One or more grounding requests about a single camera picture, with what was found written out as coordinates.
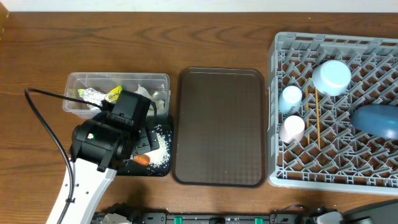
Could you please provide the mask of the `orange carrot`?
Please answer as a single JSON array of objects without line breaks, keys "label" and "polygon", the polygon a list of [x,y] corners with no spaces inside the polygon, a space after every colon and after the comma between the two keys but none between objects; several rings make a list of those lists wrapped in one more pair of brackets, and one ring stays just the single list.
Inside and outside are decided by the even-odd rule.
[{"label": "orange carrot", "polygon": [[145,154],[134,156],[132,160],[142,166],[148,166],[150,164],[150,157]]}]

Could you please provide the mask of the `brown serving tray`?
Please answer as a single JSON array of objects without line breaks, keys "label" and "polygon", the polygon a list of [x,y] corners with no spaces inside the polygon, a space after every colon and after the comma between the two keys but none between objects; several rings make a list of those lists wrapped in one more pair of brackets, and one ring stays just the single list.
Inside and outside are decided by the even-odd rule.
[{"label": "brown serving tray", "polygon": [[189,67],[178,80],[172,176],[257,188],[267,175],[265,84],[254,69]]}]

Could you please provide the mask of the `light blue cup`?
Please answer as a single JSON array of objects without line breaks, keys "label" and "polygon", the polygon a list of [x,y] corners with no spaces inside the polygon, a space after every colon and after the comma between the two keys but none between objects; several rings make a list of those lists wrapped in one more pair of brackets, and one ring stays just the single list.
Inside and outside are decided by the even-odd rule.
[{"label": "light blue cup", "polygon": [[302,103],[302,91],[299,87],[291,85],[283,89],[279,95],[278,109],[283,114],[289,114],[294,109],[298,111]]}]

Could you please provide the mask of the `pink cup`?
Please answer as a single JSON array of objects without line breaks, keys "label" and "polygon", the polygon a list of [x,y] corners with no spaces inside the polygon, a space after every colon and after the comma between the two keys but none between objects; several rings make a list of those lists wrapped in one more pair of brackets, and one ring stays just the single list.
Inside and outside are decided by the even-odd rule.
[{"label": "pink cup", "polygon": [[287,144],[301,141],[305,131],[304,120],[296,115],[287,117],[279,128],[280,139]]}]

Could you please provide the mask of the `light blue rice bowl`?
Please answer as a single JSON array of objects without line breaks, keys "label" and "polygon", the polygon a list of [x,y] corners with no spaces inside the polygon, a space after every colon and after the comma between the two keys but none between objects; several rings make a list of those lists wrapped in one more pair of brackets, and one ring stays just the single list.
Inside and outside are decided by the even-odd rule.
[{"label": "light blue rice bowl", "polygon": [[312,73],[314,87],[324,95],[338,96],[343,94],[351,81],[351,71],[339,60],[322,63]]}]

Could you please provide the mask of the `dark blue plate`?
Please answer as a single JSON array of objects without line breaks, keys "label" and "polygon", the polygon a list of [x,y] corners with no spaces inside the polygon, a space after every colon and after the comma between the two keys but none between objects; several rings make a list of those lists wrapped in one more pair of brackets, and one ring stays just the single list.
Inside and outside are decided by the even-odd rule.
[{"label": "dark blue plate", "polygon": [[352,115],[351,124],[358,130],[386,139],[397,139],[397,107],[366,105]]}]

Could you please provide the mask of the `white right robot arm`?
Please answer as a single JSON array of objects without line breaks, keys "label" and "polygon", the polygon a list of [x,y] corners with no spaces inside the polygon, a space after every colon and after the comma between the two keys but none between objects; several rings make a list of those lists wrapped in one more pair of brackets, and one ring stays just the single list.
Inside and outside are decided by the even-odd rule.
[{"label": "white right robot arm", "polygon": [[312,216],[314,224],[397,224],[397,199],[372,203],[343,213],[337,210]]}]

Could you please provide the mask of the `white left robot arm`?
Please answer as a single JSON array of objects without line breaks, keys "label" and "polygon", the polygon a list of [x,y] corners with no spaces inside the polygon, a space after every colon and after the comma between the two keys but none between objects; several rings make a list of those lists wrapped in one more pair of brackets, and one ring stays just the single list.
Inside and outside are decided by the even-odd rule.
[{"label": "white left robot arm", "polygon": [[48,223],[90,223],[125,162],[147,165],[145,154],[159,148],[153,125],[147,122],[153,101],[123,90],[115,103],[102,105],[100,113],[73,130],[63,186]]}]

